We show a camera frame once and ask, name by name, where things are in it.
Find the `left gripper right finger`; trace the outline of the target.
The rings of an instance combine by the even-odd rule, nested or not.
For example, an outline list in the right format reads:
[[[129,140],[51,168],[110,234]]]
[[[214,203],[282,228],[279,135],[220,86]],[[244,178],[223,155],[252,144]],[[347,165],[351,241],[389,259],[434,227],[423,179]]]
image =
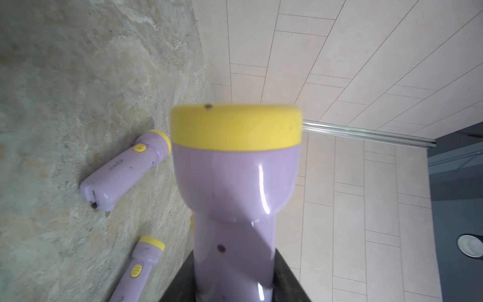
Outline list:
[[[273,302],[311,302],[281,253],[275,250]]]

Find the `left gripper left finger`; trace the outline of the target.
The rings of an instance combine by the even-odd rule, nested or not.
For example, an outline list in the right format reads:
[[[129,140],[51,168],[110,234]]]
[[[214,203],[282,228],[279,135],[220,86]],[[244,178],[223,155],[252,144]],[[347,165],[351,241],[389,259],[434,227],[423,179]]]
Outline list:
[[[159,302],[195,302],[196,278],[192,250],[178,270]]]

